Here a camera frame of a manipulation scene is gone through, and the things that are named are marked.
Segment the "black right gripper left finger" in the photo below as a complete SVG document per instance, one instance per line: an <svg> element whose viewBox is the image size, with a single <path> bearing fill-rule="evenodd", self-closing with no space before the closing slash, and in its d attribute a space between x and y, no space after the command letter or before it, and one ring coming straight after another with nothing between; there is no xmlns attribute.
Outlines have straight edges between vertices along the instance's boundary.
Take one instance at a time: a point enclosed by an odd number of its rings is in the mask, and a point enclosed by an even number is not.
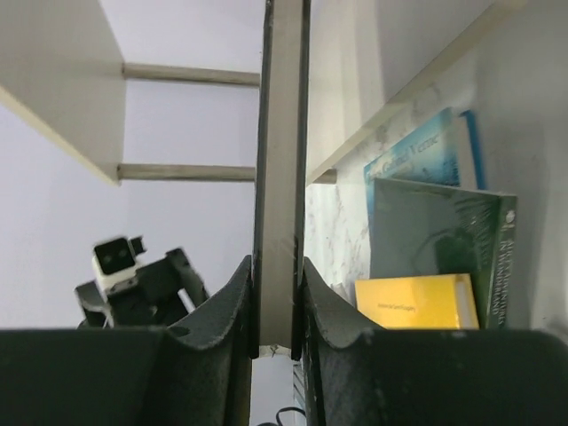
<svg viewBox="0 0 568 426"><path fill-rule="evenodd" d="M2 424L247 424L250 266L172 327L3 331Z"/></svg>

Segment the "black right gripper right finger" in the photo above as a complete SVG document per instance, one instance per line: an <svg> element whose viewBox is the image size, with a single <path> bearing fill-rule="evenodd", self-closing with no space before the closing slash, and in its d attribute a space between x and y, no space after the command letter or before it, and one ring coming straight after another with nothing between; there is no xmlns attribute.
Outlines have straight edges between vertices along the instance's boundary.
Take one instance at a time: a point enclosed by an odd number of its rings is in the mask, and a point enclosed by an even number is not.
<svg viewBox="0 0 568 426"><path fill-rule="evenodd" d="M567 347L531 330L387 330L304 265L310 425L564 425Z"/></svg>

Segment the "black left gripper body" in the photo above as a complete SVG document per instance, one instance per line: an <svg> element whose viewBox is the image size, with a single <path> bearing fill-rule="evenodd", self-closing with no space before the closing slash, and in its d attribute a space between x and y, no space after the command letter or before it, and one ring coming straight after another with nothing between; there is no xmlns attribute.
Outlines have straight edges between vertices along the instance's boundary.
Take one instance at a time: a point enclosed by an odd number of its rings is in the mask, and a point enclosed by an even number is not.
<svg viewBox="0 0 568 426"><path fill-rule="evenodd" d="M209 299L203 280L182 248L161 260L138 268L133 278L108 291L95 281L75 288L83 311L80 327L168 327L188 313L179 292L183 290L197 308Z"/></svg>

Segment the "yellow paperback book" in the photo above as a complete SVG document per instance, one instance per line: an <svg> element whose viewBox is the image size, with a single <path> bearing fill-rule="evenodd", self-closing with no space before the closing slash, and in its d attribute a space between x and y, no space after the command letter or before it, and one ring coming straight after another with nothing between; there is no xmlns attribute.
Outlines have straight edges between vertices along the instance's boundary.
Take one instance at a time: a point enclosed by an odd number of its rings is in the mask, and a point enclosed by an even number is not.
<svg viewBox="0 0 568 426"><path fill-rule="evenodd" d="M356 305L387 329L478 329L468 274L358 280Z"/></svg>

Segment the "dark green hardcover book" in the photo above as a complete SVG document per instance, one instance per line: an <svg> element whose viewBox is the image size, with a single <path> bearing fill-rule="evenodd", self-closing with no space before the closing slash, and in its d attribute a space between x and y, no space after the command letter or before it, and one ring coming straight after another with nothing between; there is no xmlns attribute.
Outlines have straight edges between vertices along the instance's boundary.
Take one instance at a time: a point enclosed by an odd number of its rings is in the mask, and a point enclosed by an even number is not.
<svg viewBox="0 0 568 426"><path fill-rule="evenodd" d="M480 326L506 326L515 195L394 178L368 193L370 278L467 273Z"/></svg>

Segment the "black Moon and Sixpence book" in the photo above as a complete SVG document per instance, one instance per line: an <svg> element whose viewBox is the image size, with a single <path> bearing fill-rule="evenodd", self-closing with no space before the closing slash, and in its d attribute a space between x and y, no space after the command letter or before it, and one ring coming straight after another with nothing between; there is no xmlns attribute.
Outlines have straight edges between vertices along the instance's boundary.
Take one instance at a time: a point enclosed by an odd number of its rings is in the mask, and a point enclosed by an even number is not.
<svg viewBox="0 0 568 426"><path fill-rule="evenodd" d="M256 155L251 355L299 359L311 2L265 4Z"/></svg>

